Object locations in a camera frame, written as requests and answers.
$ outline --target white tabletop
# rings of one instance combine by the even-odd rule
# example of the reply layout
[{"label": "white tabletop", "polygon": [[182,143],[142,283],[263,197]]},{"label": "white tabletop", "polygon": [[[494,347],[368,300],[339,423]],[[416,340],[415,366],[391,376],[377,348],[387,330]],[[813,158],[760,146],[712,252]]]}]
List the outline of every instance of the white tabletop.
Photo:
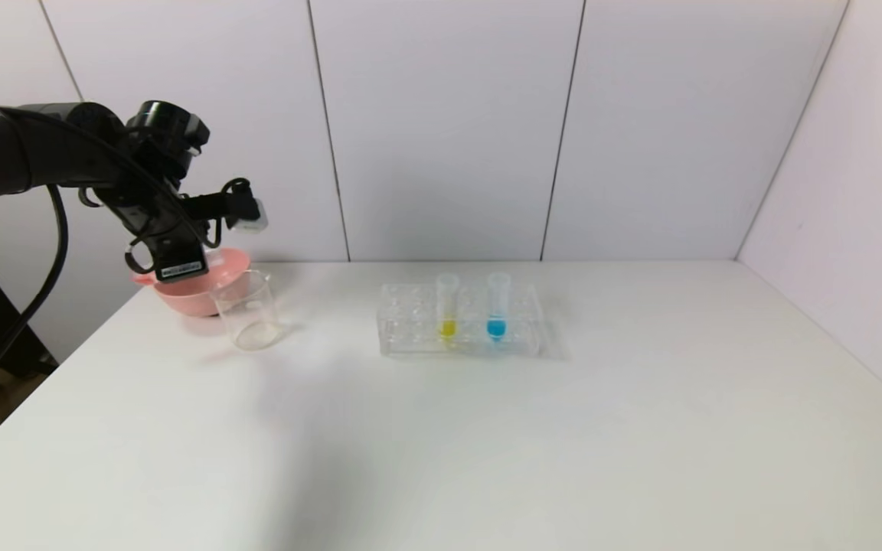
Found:
[{"label": "white tabletop", "polygon": [[[143,289],[4,423],[0,550],[882,550],[882,384],[744,266],[263,268],[273,348]],[[379,355],[495,269],[554,358]]]}]

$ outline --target black cable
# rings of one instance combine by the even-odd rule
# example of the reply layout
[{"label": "black cable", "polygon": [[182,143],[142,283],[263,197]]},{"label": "black cable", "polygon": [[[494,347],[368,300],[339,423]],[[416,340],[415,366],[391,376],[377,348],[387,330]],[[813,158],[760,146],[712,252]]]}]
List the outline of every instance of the black cable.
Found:
[{"label": "black cable", "polygon": [[81,205],[85,207],[89,207],[91,209],[100,209],[102,206],[101,203],[95,203],[91,200],[90,197],[87,196],[87,188],[82,187],[81,189],[77,189],[77,199],[80,199]]},{"label": "black cable", "polygon": [[67,260],[67,247],[70,244],[70,234],[67,230],[67,211],[64,210],[64,200],[60,197],[60,191],[56,184],[46,184],[46,191],[50,193],[50,200],[53,201],[53,210],[57,219],[57,253],[53,257],[53,265],[50,266],[50,272],[46,275],[46,280],[39,288],[39,293],[32,298],[29,305],[22,311],[20,317],[17,318],[6,331],[5,336],[0,342],[0,360],[9,351],[9,348],[15,342],[15,338],[22,333],[22,329],[27,327],[29,318],[32,318],[39,307],[46,301],[46,297],[53,291],[53,287],[60,278],[60,271],[64,268],[64,262]]},{"label": "black cable", "polygon": [[[3,109],[1,108],[0,116],[3,116],[3,118],[6,119],[6,121],[9,121],[10,125],[13,126],[15,138],[20,142],[22,159],[24,159],[25,166],[27,166],[27,170],[29,171],[29,187],[32,187],[32,184],[34,183],[32,182],[32,178],[34,178],[35,172],[32,171],[28,148],[25,145],[24,137],[22,137],[22,129],[18,123],[10,116],[7,116],[6,112],[3,112]],[[60,196],[60,189],[56,184],[46,184],[46,191],[49,192],[50,201],[53,203],[53,214],[57,221],[57,252],[53,257],[53,265],[50,266],[50,272],[47,273],[46,280],[44,280],[43,285],[39,288],[39,293],[36,293],[36,296],[32,298],[32,301],[29,302],[29,305],[25,307],[25,310],[22,311],[17,320],[15,320],[9,328],[9,331],[6,331],[5,336],[2,338],[2,342],[0,342],[0,360],[2,360],[6,355],[6,352],[9,351],[9,348],[15,342],[15,338],[22,333],[22,329],[27,327],[29,320],[31,320],[32,316],[34,316],[36,311],[39,310],[39,307],[46,301],[46,297],[48,297],[50,292],[53,291],[53,287],[56,286],[57,280],[60,278],[60,272],[63,271],[64,262],[67,261],[67,247],[70,245],[70,229],[67,227],[67,211],[64,209],[64,200],[62,196]]]},{"label": "black cable", "polygon": [[43,115],[42,112],[25,111],[25,109],[13,109],[10,107],[0,107],[0,115],[10,115],[14,116],[15,118],[25,117],[28,119],[33,119],[34,121],[45,122],[47,123],[47,125],[56,126],[56,128],[63,129],[65,132],[73,133],[73,135],[89,141],[91,144],[95,145],[106,154],[108,154],[109,159],[119,164],[120,167],[125,168],[125,170],[132,172],[134,177],[138,178],[140,181],[145,182],[145,184],[153,189],[154,192],[161,193],[161,195],[167,197],[169,208],[175,210],[176,215],[178,215],[182,219],[182,222],[185,223],[187,227],[189,227],[189,230],[192,231],[192,233],[196,236],[197,240],[199,240],[200,243],[206,245],[206,247],[210,247],[211,249],[216,248],[218,245],[220,245],[218,244],[218,240],[216,246],[214,246],[210,240],[207,240],[206,231],[200,231],[199,227],[196,226],[196,223],[193,222],[191,217],[189,217],[189,215],[185,212],[185,209],[183,208],[181,203],[178,202],[178,197],[176,197],[174,193],[168,190],[167,185],[164,185],[160,181],[157,181],[157,179],[154,178],[153,175],[148,174],[148,172],[145,171],[144,168],[138,166],[135,161],[127,157],[115,147],[111,146],[111,144],[109,144],[108,142],[99,139],[99,137],[91,135],[91,133],[85,132],[82,129],[78,129],[76,126],[70,125],[70,123],[63,122],[60,119],[55,119],[53,118],[53,116]]},{"label": "black cable", "polygon": [[247,178],[234,178],[234,179],[231,179],[231,181],[228,181],[226,184],[224,184],[224,188],[221,189],[220,191],[227,193],[236,184],[249,184],[250,182],[251,181],[249,181],[249,179],[247,179]]}]

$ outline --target test tube with yellow liquid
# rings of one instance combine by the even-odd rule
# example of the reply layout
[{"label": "test tube with yellow liquid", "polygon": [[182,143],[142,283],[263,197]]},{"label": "test tube with yellow liquid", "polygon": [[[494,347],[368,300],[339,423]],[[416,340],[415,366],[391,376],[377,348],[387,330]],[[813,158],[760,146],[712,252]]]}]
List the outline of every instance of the test tube with yellow liquid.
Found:
[{"label": "test tube with yellow liquid", "polygon": [[450,339],[458,332],[458,276],[442,273],[437,279],[438,335]]}]

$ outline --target glass beaker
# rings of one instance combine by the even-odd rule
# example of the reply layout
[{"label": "glass beaker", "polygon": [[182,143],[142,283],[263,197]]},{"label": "glass beaker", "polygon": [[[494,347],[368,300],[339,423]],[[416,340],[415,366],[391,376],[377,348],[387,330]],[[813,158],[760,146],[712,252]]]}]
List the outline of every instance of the glass beaker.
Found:
[{"label": "glass beaker", "polygon": [[269,280],[269,273],[248,269],[210,292],[230,340],[241,350],[265,348],[280,334]]}]

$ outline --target orange object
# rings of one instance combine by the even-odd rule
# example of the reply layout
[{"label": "orange object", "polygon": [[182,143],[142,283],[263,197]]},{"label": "orange object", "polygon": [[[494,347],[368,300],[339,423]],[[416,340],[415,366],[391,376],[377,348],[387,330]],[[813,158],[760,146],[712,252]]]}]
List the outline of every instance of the orange object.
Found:
[{"label": "orange object", "polygon": [[151,285],[162,302],[179,314],[202,318],[216,316],[217,304],[210,292],[217,287],[230,285],[251,266],[251,259],[240,249],[217,249],[207,253],[210,272],[181,282],[161,283],[154,273],[134,275],[134,282]]}]

